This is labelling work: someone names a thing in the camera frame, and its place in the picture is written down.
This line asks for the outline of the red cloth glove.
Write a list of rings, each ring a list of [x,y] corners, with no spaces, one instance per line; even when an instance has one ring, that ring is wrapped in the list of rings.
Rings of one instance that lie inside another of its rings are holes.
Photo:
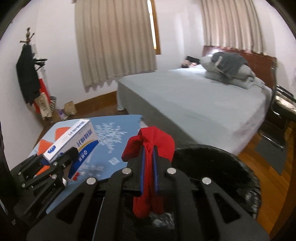
[[[133,199],[133,213],[137,218],[146,218],[151,212],[164,212],[164,198],[156,194],[155,189],[155,157],[172,161],[174,152],[174,139],[155,126],[141,128],[136,136],[128,140],[121,159],[127,162],[141,156],[141,162],[144,164],[142,195]]]

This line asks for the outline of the white blue medicine box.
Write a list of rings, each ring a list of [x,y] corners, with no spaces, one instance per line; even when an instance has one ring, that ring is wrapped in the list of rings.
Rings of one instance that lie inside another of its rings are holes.
[[[65,177],[71,180],[78,168],[83,164],[100,140],[90,119],[79,119],[69,130],[60,136],[43,154],[52,163],[67,150],[74,147],[78,150],[78,157],[66,168]]]

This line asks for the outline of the black round trash bin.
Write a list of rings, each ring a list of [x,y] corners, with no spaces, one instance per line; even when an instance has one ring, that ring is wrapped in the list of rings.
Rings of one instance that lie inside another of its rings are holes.
[[[178,148],[167,169],[164,212],[144,228],[154,240],[259,240],[259,180],[236,156],[207,145]]]

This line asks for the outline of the blue patterned table cloth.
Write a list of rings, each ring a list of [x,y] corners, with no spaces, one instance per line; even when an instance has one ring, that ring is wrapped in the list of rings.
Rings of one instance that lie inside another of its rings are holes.
[[[46,213],[50,213],[79,185],[90,177],[98,181],[107,179],[122,168],[126,163],[121,155],[130,137],[135,136],[140,129],[140,115],[113,115],[89,118],[88,122],[97,134],[98,143],[89,151],[83,147],[79,164],[75,171],[70,172],[67,186],[49,205]]]

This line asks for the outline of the bed with grey sheet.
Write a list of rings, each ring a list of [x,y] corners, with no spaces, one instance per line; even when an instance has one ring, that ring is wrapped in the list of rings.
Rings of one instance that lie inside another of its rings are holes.
[[[260,79],[244,89],[208,79],[205,72],[197,66],[123,77],[117,108],[141,115],[177,147],[210,145],[237,155],[263,123],[271,89]]]

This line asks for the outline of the brown paper bag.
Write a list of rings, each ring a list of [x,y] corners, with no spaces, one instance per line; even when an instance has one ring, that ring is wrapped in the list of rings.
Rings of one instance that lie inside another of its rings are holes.
[[[73,101],[70,101],[64,104],[64,112],[68,116],[75,115],[77,113],[77,110]]]

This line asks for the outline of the beige printed hanging bag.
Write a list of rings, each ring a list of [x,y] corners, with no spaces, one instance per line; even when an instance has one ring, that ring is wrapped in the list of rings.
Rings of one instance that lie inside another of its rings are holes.
[[[40,93],[39,97],[34,100],[35,106],[38,107],[42,119],[51,118],[52,113],[47,96],[44,92]]]

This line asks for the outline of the striped tote bag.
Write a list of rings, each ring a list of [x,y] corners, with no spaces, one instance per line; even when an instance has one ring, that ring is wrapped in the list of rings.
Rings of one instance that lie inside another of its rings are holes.
[[[56,102],[57,98],[55,96],[50,96],[50,111],[53,114],[54,110],[56,109]]]

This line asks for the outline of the red hanging garment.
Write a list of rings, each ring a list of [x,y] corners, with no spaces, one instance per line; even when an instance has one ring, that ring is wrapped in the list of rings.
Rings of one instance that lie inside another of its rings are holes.
[[[43,77],[38,76],[38,78],[39,78],[39,84],[40,84],[39,93],[44,92],[46,94],[46,96],[47,96],[48,102],[50,103],[50,95],[48,93],[48,89],[47,89],[46,84],[45,84],[45,82],[43,80]],[[40,114],[39,109],[38,109],[37,106],[35,106],[34,102],[33,102],[33,105],[34,105],[34,108],[35,108],[36,112],[38,114]]]

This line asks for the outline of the black hanging coat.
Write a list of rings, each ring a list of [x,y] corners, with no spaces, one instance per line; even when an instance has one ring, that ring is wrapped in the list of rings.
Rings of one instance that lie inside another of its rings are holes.
[[[32,46],[23,44],[21,54],[16,63],[18,83],[26,104],[32,105],[34,100],[40,96],[40,82],[35,64],[43,67],[48,59],[36,59],[33,57]]]

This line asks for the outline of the grey folded blanket pile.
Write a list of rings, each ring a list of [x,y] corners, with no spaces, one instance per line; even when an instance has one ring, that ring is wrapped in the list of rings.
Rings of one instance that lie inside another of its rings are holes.
[[[217,52],[202,57],[200,64],[206,70],[204,76],[208,79],[243,89],[253,86],[265,88],[265,83],[256,77],[247,60],[237,53]]]

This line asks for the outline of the beige left window curtain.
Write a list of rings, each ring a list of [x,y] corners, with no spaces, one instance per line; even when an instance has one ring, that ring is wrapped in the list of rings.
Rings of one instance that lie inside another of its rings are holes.
[[[85,88],[157,69],[147,1],[76,1],[74,19]]]

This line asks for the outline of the beige window curtain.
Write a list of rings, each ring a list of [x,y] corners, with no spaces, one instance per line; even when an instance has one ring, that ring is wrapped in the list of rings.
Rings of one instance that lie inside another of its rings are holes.
[[[204,44],[265,54],[257,10],[253,1],[200,1]]]
[[[157,69],[147,1],[76,1],[74,19],[85,88]]]

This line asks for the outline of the dark wooden headboard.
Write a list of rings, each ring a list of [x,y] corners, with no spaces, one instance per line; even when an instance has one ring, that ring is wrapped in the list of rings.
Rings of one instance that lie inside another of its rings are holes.
[[[276,57],[271,57],[264,54],[257,54],[252,51],[239,50],[234,48],[204,46],[202,56],[214,54],[217,52],[237,53],[244,57],[255,75],[264,81],[266,86],[273,89],[276,85]]]

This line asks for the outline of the beige right window curtain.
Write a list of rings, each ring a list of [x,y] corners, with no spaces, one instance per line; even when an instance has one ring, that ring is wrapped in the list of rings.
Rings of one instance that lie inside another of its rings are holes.
[[[253,1],[200,1],[204,44],[265,54],[257,10]]]

